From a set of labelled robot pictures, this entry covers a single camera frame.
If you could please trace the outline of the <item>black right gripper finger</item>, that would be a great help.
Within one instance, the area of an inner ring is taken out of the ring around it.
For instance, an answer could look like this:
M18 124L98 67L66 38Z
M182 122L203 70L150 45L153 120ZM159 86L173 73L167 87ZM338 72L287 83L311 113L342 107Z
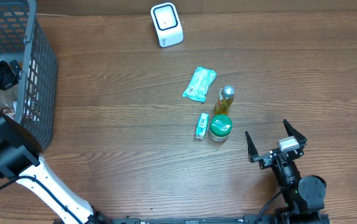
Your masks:
M254 145L254 142L249 134L248 131L245 132L245 137L247 141L247 151L248 151L248 158L249 162L255 162L255 158L259 156L258 151Z
M286 129L288 136L294 137L298 141L299 145L307 144L307 138L303 134L298 132L286 119L283 120L283 125Z

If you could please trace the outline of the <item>green lid white jar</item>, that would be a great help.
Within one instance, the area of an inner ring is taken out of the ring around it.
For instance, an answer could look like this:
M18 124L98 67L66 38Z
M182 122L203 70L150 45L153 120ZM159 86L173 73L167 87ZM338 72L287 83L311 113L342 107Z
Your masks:
M215 142L225 141L232 131L230 117L219 114L213 117L209 125L209 137Z

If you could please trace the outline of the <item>Kleenex tissue pack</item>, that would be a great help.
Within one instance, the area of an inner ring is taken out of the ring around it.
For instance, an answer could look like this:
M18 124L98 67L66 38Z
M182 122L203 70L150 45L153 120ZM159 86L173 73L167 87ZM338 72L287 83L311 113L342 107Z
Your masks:
M205 135L207 133L207 127L209 124L209 114L208 113L201 113L196 131L195 131L195 138L198 140L203 140L205 138Z

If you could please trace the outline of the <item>yellow liquid bottle grey cap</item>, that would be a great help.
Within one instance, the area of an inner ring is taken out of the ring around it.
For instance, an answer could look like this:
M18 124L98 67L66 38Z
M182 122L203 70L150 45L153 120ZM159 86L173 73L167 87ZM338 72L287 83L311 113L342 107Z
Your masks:
M234 101L235 89L232 85L224 86L219 91L218 101L214 107L214 114L228 115L229 108Z

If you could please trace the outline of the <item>teal snack packet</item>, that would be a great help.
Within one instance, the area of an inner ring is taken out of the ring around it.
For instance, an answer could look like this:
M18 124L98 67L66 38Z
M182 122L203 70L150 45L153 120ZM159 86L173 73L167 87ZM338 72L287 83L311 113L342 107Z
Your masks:
M217 77L214 70L204 67L197 67L193 73L188 87L182 94L183 98L204 103L209 88Z

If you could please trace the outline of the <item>brown white snack bag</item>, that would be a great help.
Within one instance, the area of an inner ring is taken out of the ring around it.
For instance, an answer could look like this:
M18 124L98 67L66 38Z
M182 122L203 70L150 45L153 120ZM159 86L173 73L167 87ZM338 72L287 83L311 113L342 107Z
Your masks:
M18 90L19 85L14 85L8 90L0 90L0 111L11 119L14 119L16 115Z

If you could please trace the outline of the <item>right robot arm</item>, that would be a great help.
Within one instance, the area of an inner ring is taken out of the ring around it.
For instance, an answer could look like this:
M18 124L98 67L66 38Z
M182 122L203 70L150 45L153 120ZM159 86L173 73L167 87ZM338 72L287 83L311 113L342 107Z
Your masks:
M256 215L244 215L244 223L329 224L324 209L326 182L320 176L302 177L295 163L301 158L307 138L285 119L287 138L277 142L277 148L260 155L248 132L245 132L249 162L257 162L260 169L271 168L279 191Z

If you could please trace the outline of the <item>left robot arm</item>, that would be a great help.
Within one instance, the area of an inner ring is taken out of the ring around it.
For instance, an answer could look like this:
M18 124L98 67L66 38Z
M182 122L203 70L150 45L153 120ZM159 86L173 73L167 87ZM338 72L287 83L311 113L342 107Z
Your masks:
M0 90L18 83L21 68L15 60L0 61ZM32 134L0 111L0 178L18 183L48 205L62 223L110 223L102 212L71 191L52 171Z

